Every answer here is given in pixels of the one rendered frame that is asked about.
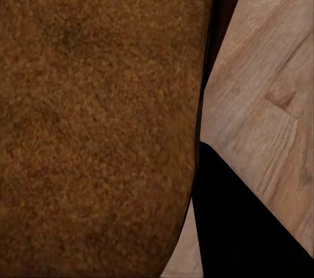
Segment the sandal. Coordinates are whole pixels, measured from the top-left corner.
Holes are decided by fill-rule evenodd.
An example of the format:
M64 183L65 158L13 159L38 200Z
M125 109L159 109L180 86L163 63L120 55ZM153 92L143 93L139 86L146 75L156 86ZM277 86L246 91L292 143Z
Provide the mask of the sandal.
M0 0L0 278L159 278L238 0Z

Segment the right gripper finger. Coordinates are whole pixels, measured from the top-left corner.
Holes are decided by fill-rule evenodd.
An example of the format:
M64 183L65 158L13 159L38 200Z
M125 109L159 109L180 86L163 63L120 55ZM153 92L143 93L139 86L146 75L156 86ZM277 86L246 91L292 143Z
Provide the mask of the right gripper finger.
M204 278L314 278L314 259L204 142L192 202Z

